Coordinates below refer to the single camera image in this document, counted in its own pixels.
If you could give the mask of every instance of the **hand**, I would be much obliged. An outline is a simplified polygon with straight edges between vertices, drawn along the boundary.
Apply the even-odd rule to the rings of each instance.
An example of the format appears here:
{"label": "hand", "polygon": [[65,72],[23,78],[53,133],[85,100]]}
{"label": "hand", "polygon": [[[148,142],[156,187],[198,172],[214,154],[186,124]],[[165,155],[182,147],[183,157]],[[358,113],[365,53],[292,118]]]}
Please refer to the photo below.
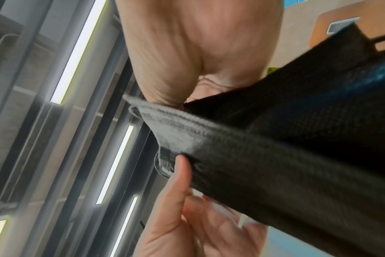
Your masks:
{"label": "hand", "polygon": [[160,193],[134,257],[259,257],[267,227],[253,220],[238,227],[240,214],[193,196],[192,170],[185,156]]}
{"label": "hand", "polygon": [[178,107],[257,82],[274,53],[283,0],[116,0],[140,89]]}

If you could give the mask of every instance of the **black cable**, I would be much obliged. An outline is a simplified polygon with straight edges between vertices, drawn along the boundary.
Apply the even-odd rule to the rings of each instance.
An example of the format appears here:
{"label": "black cable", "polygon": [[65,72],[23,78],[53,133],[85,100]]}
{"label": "black cable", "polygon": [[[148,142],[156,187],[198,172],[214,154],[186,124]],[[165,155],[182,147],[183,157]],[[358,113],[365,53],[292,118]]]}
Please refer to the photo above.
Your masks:
{"label": "black cable", "polygon": [[385,35],[383,35],[383,36],[378,36],[378,37],[372,39],[371,41],[372,41],[373,43],[375,43],[375,44],[380,43],[380,42],[383,42],[383,41],[385,41]]}

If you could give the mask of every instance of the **skin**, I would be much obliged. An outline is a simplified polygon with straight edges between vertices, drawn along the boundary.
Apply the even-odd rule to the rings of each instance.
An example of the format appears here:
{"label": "skin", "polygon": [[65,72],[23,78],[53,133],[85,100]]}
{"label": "skin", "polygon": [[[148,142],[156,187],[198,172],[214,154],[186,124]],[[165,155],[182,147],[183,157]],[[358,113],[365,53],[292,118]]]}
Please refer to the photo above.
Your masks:
{"label": "skin", "polygon": [[[138,85],[147,101],[184,102],[257,82],[274,53],[283,0],[116,0]],[[258,257],[267,227],[191,194],[178,156],[135,257]]]}

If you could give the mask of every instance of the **black fabric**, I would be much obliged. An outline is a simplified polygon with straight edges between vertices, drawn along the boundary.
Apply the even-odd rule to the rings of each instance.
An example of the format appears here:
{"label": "black fabric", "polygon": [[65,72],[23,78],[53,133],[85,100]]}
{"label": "black fabric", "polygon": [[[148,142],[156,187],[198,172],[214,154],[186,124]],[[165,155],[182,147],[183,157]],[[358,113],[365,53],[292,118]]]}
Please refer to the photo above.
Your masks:
{"label": "black fabric", "polygon": [[334,256],[385,257],[385,53],[356,26],[185,112],[128,100],[162,174],[184,154],[205,195]]}

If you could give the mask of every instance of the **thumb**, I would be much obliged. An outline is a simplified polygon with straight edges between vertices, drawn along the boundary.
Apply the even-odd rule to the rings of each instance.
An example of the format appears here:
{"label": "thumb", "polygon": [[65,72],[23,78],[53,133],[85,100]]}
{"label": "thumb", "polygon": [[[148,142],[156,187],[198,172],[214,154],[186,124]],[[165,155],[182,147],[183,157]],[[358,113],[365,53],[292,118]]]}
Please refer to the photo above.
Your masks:
{"label": "thumb", "polygon": [[192,176],[187,157],[177,156],[174,174],[159,194],[145,230],[164,235],[180,224],[185,199],[191,194]]}

